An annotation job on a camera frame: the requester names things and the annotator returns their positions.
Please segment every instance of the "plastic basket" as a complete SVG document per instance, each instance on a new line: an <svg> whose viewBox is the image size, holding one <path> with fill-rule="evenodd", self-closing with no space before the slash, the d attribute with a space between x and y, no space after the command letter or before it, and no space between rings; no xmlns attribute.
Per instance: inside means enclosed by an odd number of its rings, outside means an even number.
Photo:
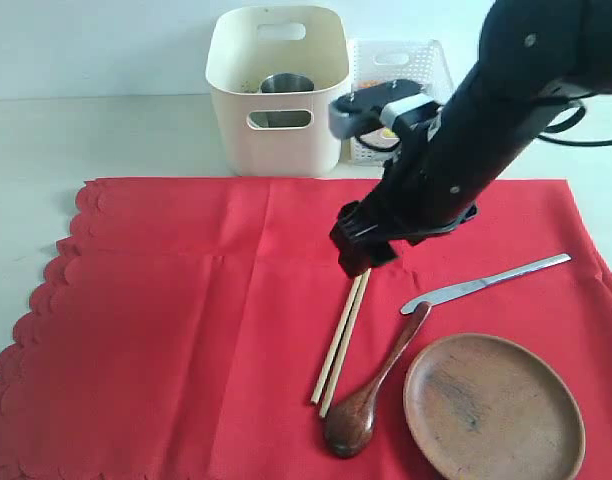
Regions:
<svg viewBox="0 0 612 480"><path fill-rule="evenodd" d="M292 27L303 38L292 36ZM259 93L265 78L285 72L307 76L315 90ZM332 10L280 6L226 13L213 32L206 79L236 173L319 176L337 164L341 142L329 131L328 105L350 91L350 67L342 22ZM258 120L290 110L309 112L310 123L267 128Z"/></svg>
<svg viewBox="0 0 612 480"><path fill-rule="evenodd" d="M353 90L397 78L424 85L425 92L438 103L448 101L454 91L444 52L438 41L403 42L353 39L348 44L353 71ZM396 141L392 132L381 129L362 137L379 147ZM351 162L358 165L381 164L390 154L375 152L351 140Z"/></svg>

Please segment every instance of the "wooden chopstick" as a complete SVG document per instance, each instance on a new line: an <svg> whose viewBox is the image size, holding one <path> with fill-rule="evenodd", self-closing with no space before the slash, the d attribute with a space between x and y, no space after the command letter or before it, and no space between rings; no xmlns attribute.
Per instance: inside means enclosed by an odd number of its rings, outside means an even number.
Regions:
<svg viewBox="0 0 612 480"><path fill-rule="evenodd" d="M346 328L346 323L348 322L348 314L350 313L350 309L353 306L355 297L357 296L357 290L359 290L361 278L361 275L355 277L355 280L353 280L353 284L350 287L350 293L348 294L348 298L346 299L346 305L344 305L344 310L342 310L342 315L339 318L339 323L337 324L337 329L335 330L335 334L333 335L333 340L330 342L330 347L328 347L328 353L326 354L326 358L324 359L324 365L322 365L322 370L319 372L319 378L317 379L317 384L315 385L313 396L310 397L311 403L319 403L319 399L322 396L324 384L326 383L326 379L328 378L330 366L333 364L333 360L335 359L335 352L337 352L337 347L339 347L339 341L342 338L342 333L344 333L344 328Z"/></svg>
<svg viewBox="0 0 612 480"><path fill-rule="evenodd" d="M346 358L346 352L348 351L348 345L350 344L350 337L353 334L353 329L355 328L355 320L357 320L359 307L362 304L364 293L366 292L366 284L368 283L368 277L370 277L370 272L370 269L364 272L359 282L357 296L355 297L355 301L353 302L353 307L348 317L348 324L346 325L346 329L344 330L344 336L342 337L341 344L339 345L339 352L337 352L335 364L333 365L333 371L330 375L330 379L328 380L326 393L324 394L324 400L322 401L322 406L319 410L319 416L321 418L324 418L326 416L326 414L328 413L328 409L330 408L330 404L333 401L333 394L335 393L337 381L339 380L339 374L341 373L342 366L344 365L344 359Z"/></svg>

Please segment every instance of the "red tablecloth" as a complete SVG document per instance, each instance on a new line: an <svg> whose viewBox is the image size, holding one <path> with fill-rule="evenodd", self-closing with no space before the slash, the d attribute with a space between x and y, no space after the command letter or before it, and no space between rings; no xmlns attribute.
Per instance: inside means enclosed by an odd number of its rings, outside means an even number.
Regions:
<svg viewBox="0 0 612 480"><path fill-rule="evenodd" d="M337 400L374 373L405 301L573 257L433 309L383 387L371 444L327 453L308 400L350 288L328 232L373 184L89 183L0 355L0 479L435 479L405 423L404 375L429 342L482 332L561 375L586 426L578 478L612 480L612 276L559 181L495 182L475 220L373 272Z"/></svg>

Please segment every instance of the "stainless steel cup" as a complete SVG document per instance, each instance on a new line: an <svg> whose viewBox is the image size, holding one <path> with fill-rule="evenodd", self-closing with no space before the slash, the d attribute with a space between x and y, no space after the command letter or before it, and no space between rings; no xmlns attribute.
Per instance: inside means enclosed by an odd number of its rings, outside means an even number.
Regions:
<svg viewBox="0 0 612 480"><path fill-rule="evenodd" d="M313 81L297 73L276 73L264 80L259 88L261 93L312 92ZM310 112L304 110L267 112L270 128L305 127L311 122Z"/></svg>

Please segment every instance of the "spoon handle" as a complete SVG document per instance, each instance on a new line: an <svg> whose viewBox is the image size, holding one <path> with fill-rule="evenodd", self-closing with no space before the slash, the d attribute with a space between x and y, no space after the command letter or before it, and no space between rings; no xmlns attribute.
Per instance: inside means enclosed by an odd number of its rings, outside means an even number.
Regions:
<svg viewBox="0 0 612 480"><path fill-rule="evenodd" d="M395 345L393 345L393 349L388 355L388 358L382 365L382 368L377 374L377 377L375 377L376 386L379 386L384 381L384 378L386 378L386 375L388 375L390 369L393 368L395 362L397 362L402 353L404 353L404 350L406 350L406 347L415 336L415 333L417 333L419 327L421 327L422 323L424 323L424 320L426 320L426 317L428 317L430 309L430 303L421 302L419 305L417 305L413 313L408 317L408 323L406 324L406 327L404 327L402 333L399 334L399 338L395 342Z"/></svg>

